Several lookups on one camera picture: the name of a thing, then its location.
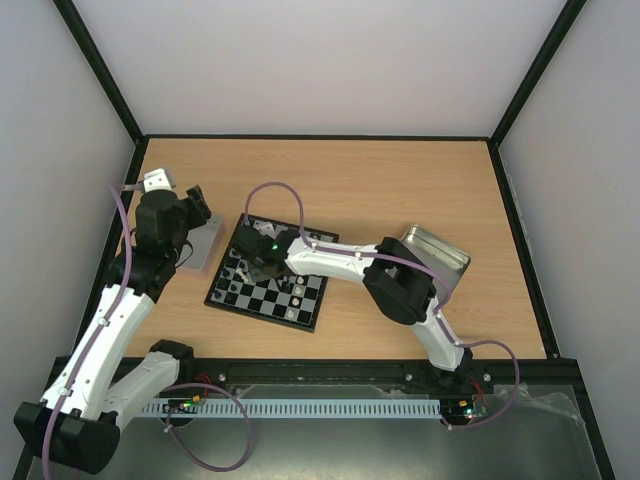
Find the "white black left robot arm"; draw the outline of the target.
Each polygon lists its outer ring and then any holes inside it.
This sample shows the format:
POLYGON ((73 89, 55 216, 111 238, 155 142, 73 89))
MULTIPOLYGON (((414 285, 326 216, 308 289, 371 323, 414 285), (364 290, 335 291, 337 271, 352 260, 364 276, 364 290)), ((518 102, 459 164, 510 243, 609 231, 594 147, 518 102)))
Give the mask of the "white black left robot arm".
POLYGON ((194 186, 179 198, 169 187, 147 188, 134 226, 123 202, 116 205, 123 244, 108 268, 94 317, 40 400, 22 403, 14 416, 47 479, 52 463, 90 474, 102 471, 141 408, 195 373, 192 347, 160 340, 124 378, 113 379, 133 335, 175 275, 189 232, 211 217, 202 189, 194 186))

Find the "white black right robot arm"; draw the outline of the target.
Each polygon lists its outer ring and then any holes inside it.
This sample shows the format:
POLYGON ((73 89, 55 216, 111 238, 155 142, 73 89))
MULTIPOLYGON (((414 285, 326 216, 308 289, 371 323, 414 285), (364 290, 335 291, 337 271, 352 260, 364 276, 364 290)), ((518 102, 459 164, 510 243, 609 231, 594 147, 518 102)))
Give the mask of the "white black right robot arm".
POLYGON ((346 245, 312 238, 302 228, 268 234, 243 222, 231 245, 266 278, 318 275, 364 286, 384 316, 412 328, 443 389, 455 392, 470 381, 470 348, 442 313, 451 284, 400 240, 346 245))

